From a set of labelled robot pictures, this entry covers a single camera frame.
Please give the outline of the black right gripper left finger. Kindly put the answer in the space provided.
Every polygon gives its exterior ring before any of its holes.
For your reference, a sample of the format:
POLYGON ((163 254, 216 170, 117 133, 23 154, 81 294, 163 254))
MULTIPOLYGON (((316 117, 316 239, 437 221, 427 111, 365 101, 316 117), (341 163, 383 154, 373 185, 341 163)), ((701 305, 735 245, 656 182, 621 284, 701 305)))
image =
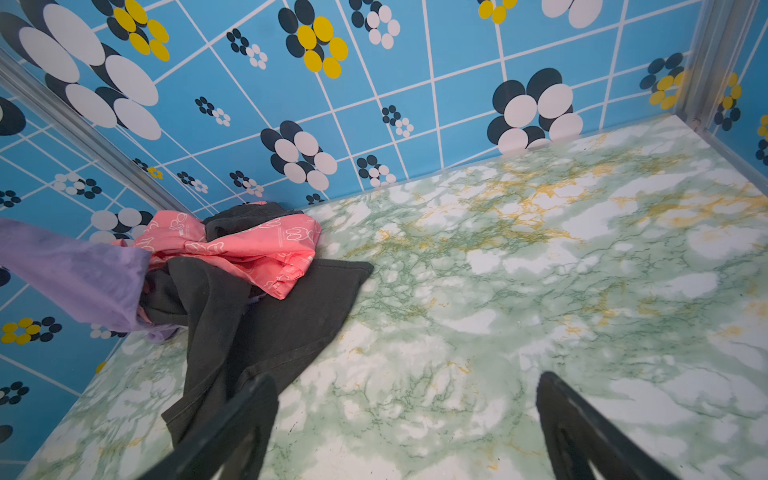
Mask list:
POLYGON ((147 470, 151 479, 257 479, 279 407, 274 379, 250 380, 200 431, 147 470))

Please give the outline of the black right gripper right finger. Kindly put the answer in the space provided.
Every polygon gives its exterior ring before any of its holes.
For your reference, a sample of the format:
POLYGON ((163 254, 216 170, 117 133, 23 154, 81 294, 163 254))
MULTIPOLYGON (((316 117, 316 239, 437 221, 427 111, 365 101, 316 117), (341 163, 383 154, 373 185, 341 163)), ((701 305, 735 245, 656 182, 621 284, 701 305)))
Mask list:
POLYGON ((557 479, 674 479, 557 374, 542 373, 536 407, 557 479))

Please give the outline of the purple cloth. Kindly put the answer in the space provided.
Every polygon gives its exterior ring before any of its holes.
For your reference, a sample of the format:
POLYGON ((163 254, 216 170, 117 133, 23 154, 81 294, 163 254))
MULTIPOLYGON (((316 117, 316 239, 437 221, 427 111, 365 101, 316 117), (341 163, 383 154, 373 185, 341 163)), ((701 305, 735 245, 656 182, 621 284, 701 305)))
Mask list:
POLYGON ((139 305, 150 253, 140 248, 92 243, 38 226, 1 220, 1 265, 19 276, 74 320, 118 333, 143 331, 162 343, 179 330, 149 321, 139 305))

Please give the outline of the dark grey cloth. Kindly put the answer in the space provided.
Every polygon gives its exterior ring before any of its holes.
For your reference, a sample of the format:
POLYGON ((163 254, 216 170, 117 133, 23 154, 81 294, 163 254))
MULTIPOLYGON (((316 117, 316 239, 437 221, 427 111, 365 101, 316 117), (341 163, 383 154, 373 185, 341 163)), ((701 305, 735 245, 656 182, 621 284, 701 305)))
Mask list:
MULTIPOLYGON (((297 213, 303 212, 260 202, 200 221, 213 240, 297 213)), ((372 272, 370 263, 316 253, 307 273, 278 300, 195 258, 149 268, 139 302, 149 321, 188 331, 183 394, 163 414, 173 444, 199 431, 249 380, 268 374, 278 390, 289 386, 338 335, 372 272)))

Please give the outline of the pink patterned cloth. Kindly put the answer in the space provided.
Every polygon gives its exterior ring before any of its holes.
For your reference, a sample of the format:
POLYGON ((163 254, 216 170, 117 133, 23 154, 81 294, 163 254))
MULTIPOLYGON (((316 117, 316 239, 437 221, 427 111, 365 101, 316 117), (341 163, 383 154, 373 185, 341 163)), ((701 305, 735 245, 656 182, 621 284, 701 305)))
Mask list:
POLYGON ((115 240, 113 244, 150 252, 151 270, 175 257, 195 258, 283 300, 307 273, 321 232, 320 224, 312 217, 297 213, 208 240, 202 221, 163 210, 131 243, 115 240))

